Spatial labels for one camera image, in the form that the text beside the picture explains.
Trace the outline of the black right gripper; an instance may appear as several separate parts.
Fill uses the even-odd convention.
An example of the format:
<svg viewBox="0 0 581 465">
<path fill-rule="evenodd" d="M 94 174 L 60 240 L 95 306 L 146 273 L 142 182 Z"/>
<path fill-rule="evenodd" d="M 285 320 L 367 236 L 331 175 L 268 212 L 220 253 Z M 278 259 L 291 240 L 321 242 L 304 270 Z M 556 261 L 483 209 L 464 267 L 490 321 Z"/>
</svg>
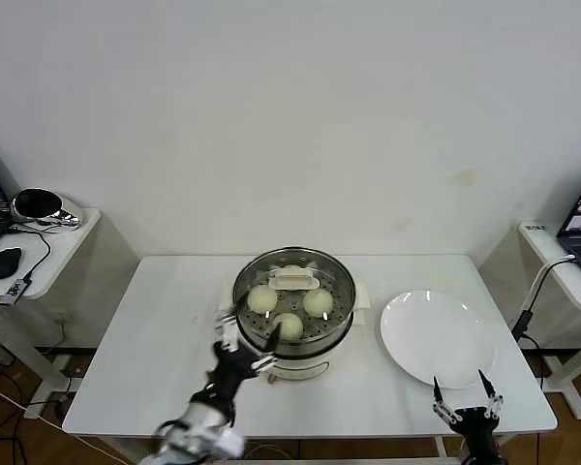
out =
<svg viewBox="0 0 581 465">
<path fill-rule="evenodd" d="M 504 398 L 496 393 L 493 384 L 481 369 L 478 369 L 477 372 L 488 397 L 486 407 L 452 410 L 444 402 L 439 382 L 434 377 L 433 411 L 444 423 L 450 425 L 452 431 L 465 439 L 468 455 L 462 461 L 463 464 L 506 464 L 506 459 L 501 456 L 499 446 L 493 436 L 493 432 L 499 425 Z"/>
</svg>

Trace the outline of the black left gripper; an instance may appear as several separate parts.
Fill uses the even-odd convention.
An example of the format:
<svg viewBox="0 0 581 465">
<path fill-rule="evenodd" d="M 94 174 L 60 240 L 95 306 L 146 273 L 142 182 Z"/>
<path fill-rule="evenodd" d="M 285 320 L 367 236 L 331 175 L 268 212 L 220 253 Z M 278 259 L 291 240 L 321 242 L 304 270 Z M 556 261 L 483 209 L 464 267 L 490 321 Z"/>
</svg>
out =
<svg viewBox="0 0 581 465">
<path fill-rule="evenodd" d="M 220 307 L 215 314 L 215 343 L 213 353 L 217 365 L 212 372 L 214 391 L 219 397 L 233 401 L 241 384 L 245 380 L 256 377 L 256 372 L 262 372 L 273 366 L 277 358 L 275 350 L 280 341 L 282 324 L 275 325 L 267 339 L 264 350 L 256 359 L 256 354 L 241 342 L 238 342 L 238 311 L 246 302 L 247 296 L 242 295 L 236 302 L 226 307 Z"/>
</svg>

